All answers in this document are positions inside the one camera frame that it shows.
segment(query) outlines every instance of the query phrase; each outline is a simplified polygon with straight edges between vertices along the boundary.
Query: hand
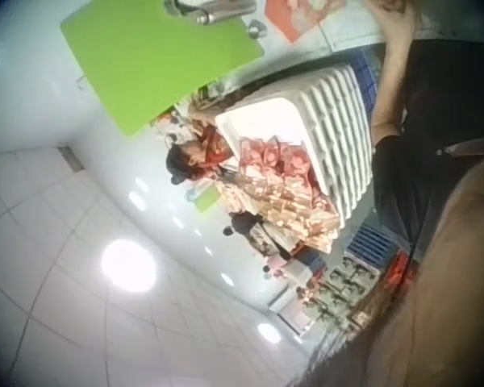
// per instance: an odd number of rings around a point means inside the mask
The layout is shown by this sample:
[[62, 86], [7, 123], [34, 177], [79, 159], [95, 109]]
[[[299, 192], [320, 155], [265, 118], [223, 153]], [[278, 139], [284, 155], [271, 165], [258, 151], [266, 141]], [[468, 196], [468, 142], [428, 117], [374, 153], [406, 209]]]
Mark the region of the hand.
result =
[[393, 49], [409, 48], [416, 28], [416, 12], [412, 0], [364, 0], [380, 24], [386, 44]]

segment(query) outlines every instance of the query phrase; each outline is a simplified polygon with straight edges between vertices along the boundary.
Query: black shirt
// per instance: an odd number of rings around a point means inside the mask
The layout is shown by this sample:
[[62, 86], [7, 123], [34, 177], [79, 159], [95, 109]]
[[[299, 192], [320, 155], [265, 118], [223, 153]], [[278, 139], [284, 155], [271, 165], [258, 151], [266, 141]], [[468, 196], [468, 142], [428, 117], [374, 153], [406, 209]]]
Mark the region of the black shirt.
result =
[[406, 252], [417, 241], [420, 260], [449, 195], [482, 159], [437, 150], [484, 136], [484, 44], [414, 42], [405, 91], [404, 132], [377, 145], [373, 187], [382, 225]]

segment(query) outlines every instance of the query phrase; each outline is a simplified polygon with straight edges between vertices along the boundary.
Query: dark hair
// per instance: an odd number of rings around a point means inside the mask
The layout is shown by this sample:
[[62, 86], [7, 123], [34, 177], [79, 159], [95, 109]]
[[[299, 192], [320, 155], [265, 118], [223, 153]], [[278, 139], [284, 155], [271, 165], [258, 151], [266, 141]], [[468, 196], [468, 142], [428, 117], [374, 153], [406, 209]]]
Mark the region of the dark hair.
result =
[[165, 163], [167, 170], [173, 176], [171, 182], [175, 185], [191, 179], [197, 173], [196, 168], [188, 165], [188, 156], [176, 144], [170, 147]]
[[233, 235], [234, 231], [231, 227], [227, 226], [223, 229], [223, 234], [225, 236], [230, 236], [230, 235]]
[[170, 182], [173, 184], [173, 185], [180, 185], [183, 181], [185, 181], [186, 179], [184, 177], [181, 177], [181, 176], [172, 176], [170, 178]]

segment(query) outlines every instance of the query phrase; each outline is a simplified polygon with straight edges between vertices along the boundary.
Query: blue crate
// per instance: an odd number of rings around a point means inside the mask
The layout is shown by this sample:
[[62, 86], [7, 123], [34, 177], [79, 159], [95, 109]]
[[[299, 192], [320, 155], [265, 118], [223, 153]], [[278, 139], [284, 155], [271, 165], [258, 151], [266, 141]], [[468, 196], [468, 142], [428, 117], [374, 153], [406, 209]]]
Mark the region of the blue crate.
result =
[[349, 64], [352, 66], [361, 88], [365, 110], [368, 119], [371, 118], [378, 92], [378, 68], [373, 66], [373, 53], [370, 50], [357, 49], [349, 55]]

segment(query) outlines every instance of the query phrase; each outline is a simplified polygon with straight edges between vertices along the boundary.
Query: woman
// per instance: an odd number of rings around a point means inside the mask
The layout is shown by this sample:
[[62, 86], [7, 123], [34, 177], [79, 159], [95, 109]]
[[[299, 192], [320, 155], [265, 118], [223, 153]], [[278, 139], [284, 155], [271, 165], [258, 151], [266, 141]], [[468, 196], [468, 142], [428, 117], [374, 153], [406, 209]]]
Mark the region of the woman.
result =
[[225, 173], [220, 164], [230, 159], [233, 153], [215, 129], [214, 117], [218, 113], [215, 106], [208, 110], [198, 110], [194, 105], [190, 107], [190, 129], [198, 138], [173, 144], [169, 149], [166, 165], [173, 184], [215, 178]]

